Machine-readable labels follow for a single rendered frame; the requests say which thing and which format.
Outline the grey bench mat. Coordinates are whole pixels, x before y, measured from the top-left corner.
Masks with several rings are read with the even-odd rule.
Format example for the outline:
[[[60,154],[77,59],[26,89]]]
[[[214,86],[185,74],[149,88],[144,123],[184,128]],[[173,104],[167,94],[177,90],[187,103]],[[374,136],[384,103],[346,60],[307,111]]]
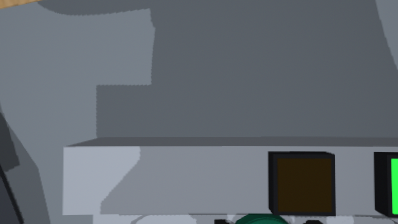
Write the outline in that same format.
[[[398,0],[42,0],[0,9],[0,165],[62,215],[100,137],[398,137]]]

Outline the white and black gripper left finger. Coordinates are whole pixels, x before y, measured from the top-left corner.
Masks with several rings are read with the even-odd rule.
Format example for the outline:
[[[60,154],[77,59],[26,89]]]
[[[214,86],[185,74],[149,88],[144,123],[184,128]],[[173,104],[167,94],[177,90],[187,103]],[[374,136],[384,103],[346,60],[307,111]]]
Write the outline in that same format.
[[[230,223],[226,222],[225,219],[215,219],[214,224],[230,224]]]

